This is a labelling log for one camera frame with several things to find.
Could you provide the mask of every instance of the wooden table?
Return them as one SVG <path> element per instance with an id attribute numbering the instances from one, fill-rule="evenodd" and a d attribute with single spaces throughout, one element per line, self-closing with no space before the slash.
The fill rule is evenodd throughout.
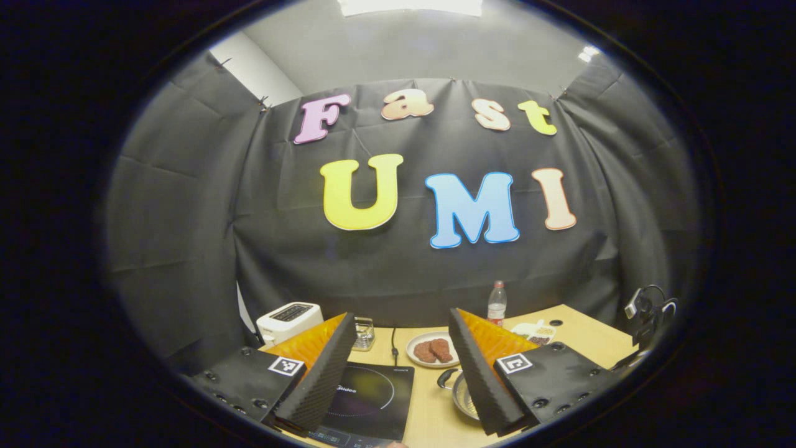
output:
<path id="1" fill-rule="evenodd" d="M 539 319 L 544 319 L 546 324 L 551 320 L 561 320 L 563 323 L 556 327 L 554 341 L 563 342 L 604 368 L 613 367 L 622 358 L 638 350 L 638 346 L 633 346 L 630 335 L 577 312 L 567 305 L 558 305 L 523 316 L 510 317 L 505 320 L 503 328 L 511 330 L 521 322 L 535 324 Z M 390 352 L 392 328 L 375 328 L 375 330 L 376 340 L 370 351 L 351 351 L 349 361 L 389 366 L 394 364 Z M 415 382 L 412 386 L 412 400 L 409 404 L 404 444 L 411 448 L 441 448 L 443 446 L 475 448 L 488 446 L 502 438 L 511 437 L 513 434 L 502 438 L 495 434 L 490 436 L 484 434 L 484 430 L 478 422 L 470 419 L 456 408 L 451 391 L 437 386 L 437 378 L 445 369 L 420 366 L 412 362 L 406 355 L 406 344 L 409 340 L 426 332 L 439 330 L 446 331 L 447 327 L 398 328 L 396 330 L 395 345 L 399 351 L 398 365 L 415 368 Z M 448 381 L 449 387 L 453 386 L 455 377 L 456 374 Z M 295 438 L 312 446 L 329 446 L 311 438 Z"/>

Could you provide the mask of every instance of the induction cooktop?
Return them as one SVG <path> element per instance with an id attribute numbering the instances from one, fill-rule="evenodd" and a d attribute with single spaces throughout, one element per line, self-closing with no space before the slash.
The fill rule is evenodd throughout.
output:
<path id="1" fill-rule="evenodd" d="M 309 436 L 331 446 L 377 448 L 404 438 L 413 367 L 348 363 L 318 430 Z"/>

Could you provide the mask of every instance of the yellow letter u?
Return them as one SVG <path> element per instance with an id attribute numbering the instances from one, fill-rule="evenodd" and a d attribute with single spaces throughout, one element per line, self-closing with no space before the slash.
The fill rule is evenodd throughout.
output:
<path id="1" fill-rule="evenodd" d="M 368 165 L 376 168 L 376 203 L 366 209 L 351 204 L 351 175 L 359 168 L 356 160 L 338 160 L 321 167 L 326 179 L 323 187 L 323 213 L 333 226 L 343 230 L 367 230 L 381 226 L 395 214 L 398 207 L 398 165 L 404 162 L 399 154 L 371 157 Z"/>

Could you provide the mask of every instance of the letter m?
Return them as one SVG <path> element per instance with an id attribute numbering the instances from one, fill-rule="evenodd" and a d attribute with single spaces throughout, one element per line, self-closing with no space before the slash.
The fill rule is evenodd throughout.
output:
<path id="1" fill-rule="evenodd" d="M 456 175 L 428 177 L 426 187 L 434 191 L 437 201 L 437 234 L 431 238 L 431 247 L 446 249 L 461 244 L 462 237 L 454 229 L 454 220 L 471 243 L 478 241 L 487 218 L 490 220 L 484 233 L 487 242 L 510 242 L 519 238 L 520 231 L 514 226 L 511 214 L 511 182 L 509 174 L 489 173 L 484 176 L 478 197 L 473 200 Z"/>

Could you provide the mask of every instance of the white toaster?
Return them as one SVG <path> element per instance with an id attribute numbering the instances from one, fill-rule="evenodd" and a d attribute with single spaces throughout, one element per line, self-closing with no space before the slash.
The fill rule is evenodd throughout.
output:
<path id="1" fill-rule="evenodd" d="M 291 302 L 257 319 L 257 328 L 269 348 L 322 323 L 320 306 Z"/>

